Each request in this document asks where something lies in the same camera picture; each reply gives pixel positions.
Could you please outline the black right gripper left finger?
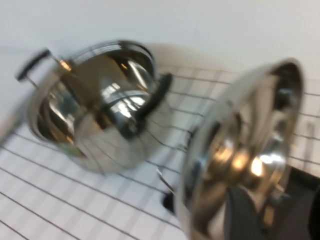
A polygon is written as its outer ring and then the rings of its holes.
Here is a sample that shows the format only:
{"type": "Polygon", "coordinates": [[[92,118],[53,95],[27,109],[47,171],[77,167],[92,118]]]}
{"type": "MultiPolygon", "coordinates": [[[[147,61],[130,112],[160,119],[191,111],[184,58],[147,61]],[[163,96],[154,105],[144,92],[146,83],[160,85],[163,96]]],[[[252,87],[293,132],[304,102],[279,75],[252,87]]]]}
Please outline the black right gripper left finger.
{"type": "Polygon", "coordinates": [[[255,205],[245,190],[232,186],[226,192],[224,238],[259,240],[261,230],[255,205]]]}

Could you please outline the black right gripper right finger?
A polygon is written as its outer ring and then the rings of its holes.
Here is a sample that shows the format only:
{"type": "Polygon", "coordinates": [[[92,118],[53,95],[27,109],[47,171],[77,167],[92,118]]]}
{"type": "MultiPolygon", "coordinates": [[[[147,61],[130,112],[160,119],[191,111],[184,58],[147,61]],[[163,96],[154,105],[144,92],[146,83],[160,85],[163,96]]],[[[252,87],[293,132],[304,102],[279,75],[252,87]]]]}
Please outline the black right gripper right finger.
{"type": "Polygon", "coordinates": [[[312,240],[320,240],[320,187],[318,186],[312,201],[309,215],[309,234],[312,240]]]}

